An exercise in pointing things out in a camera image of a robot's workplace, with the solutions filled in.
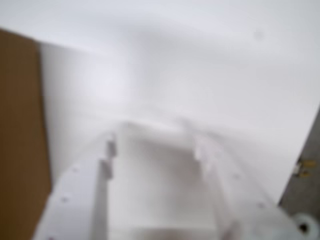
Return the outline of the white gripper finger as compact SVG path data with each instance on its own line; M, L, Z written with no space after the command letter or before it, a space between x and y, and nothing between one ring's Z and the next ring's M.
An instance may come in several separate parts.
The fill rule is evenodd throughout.
M85 147L56 181L32 238L108 239L108 181L116 156L114 134L103 134Z
M194 134L194 155L212 197L220 240L298 240L295 223L217 139Z

